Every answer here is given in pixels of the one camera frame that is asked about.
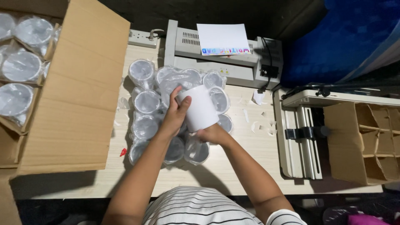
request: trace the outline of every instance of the hand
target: hand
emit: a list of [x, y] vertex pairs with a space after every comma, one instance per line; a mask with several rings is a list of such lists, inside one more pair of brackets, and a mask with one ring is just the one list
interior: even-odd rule
[[182, 86], [178, 86], [170, 94], [170, 107], [168, 108], [164, 121], [158, 130], [159, 133], [166, 134], [169, 137], [174, 137], [178, 134], [183, 120], [185, 119], [186, 111], [192, 103], [192, 98], [187, 96], [183, 99], [180, 106], [178, 105], [175, 97], [178, 95], [180, 90], [182, 90]]
[[228, 144], [230, 138], [232, 138], [228, 132], [226, 132], [218, 123], [207, 127], [204, 130], [198, 130], [197, 136], [202, 141], [208, 141], [216, 145], [224, 145]]

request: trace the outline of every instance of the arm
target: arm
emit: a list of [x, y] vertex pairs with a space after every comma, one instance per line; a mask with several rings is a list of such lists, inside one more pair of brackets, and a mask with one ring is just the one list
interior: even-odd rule
[[265, 224], [268, 217], [279, 209], [292, 206], [274, 179], [223, 128], [214, 124], [198, 131], [204, 140], [221, 145], [232, 164], [244, 190], [254, 205], [257, 217]]
[[188, 96], [178, 107], [175, 97], [181, 89], [179, 86], [171, 93], [170, 107], [160, 129], [111, 199], [103, 225], [142, 224], [168, 146], [177, 135], [192, 101]]

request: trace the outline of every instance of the black clamp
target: black clamp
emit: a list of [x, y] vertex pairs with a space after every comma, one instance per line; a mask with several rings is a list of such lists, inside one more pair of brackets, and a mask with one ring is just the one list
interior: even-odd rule
[[326, 138], [330, 135], [330, 129], [326, 126], [321, 127], [302, 127], [297, 129], [286, 129], [285, 136], [286, 139], [315, 139], [316, 137], [319, 138]]

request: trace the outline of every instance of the person's left hand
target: person's left hand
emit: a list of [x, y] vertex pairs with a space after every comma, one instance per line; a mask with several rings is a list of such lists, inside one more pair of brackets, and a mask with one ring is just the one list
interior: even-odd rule
[[186, 111], [192, 103], [192, 98], [187, 96], [183, 99], [180, 106], [178, 105], [175, 97], [178, 95], [180, 90], [182, 90], [182, 86], [178, 86], [170, 94], [170, 107], [168, 108], [164, 121], [158, 130], [160, 133], [164, 133], [169, 137], [174, 137], [178, 134], [183, 120], [185, 119]]

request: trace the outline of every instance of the power strip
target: power strip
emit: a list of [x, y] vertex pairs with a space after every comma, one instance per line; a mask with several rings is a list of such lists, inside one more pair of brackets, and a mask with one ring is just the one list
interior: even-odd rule
[[156, 48], [158, 37], [154, 37], [153, 40], [150, 40], [149, 37], [150, 37], [150, 32], [131, 29], [129, 31], [128, 44], [148, 47], [148, 48]]

